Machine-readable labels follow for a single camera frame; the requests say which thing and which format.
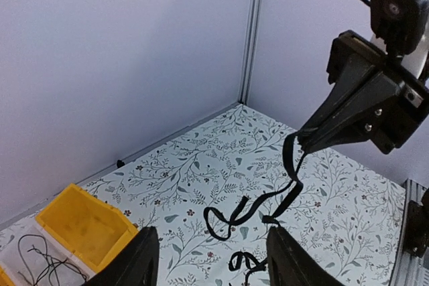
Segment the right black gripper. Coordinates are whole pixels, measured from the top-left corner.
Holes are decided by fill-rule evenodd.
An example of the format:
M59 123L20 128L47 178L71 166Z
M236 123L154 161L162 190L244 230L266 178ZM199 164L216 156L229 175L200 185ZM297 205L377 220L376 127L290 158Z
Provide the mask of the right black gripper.
M372 141L384 154L400 148L428 116L428 89L353 31L332 42L332 91L300 129L303 150Z

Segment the front aluminium rail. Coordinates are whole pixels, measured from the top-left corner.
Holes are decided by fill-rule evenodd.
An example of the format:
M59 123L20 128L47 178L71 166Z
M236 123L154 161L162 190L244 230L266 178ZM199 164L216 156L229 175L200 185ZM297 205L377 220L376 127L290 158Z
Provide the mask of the front aluminium rail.
M390 278L393 286L428 284L428 188L407 179L400 239Z

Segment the right yellow plastic bin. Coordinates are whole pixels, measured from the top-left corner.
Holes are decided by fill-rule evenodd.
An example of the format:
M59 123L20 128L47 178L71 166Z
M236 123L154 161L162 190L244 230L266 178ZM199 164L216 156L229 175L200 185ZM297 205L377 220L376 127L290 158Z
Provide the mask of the right yellow plastic bin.
M70 184L37 216L37 223L96 273L133 239L138 229L116 207Z

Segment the white translucent plastic bin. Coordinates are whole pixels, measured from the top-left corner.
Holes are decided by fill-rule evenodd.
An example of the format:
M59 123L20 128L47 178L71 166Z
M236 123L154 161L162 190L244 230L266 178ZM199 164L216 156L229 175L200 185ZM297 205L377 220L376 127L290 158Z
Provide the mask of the white translucent plastic bin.
M84 285L96 275L35 222L1 251L1 269L13 285Z

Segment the right aluminium frame post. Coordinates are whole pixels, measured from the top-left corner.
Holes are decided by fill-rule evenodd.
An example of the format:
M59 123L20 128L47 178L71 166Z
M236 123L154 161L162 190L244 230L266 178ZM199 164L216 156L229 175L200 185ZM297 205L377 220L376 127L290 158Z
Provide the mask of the right aluminium frame post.
M259 31L259 20L261 14L262 0L250 0L247 16L245 34L245 46L243 50L241 83L237 102L248 105L251 89L251 80L255 53L257 47L257 36Z

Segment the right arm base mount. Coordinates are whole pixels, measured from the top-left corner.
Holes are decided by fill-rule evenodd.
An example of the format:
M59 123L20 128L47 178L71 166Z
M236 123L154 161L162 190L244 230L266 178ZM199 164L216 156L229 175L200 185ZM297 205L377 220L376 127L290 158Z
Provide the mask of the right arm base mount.
M428 190L420 203L413 200L408 203L404 248L418 258L422 258L428 248Z

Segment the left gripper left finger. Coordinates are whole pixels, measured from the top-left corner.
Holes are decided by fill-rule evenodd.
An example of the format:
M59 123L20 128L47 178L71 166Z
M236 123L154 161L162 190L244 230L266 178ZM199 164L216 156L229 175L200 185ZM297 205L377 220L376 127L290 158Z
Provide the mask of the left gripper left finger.
M142 228L88 286L156 286L160 243L155 227Z

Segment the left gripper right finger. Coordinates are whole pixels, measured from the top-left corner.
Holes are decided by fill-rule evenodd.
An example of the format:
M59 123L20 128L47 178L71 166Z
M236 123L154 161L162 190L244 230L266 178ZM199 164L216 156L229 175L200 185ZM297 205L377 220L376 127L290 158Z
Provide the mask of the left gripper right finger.
M271 227L266 239L269 281L274 286L341 286L282 227Z

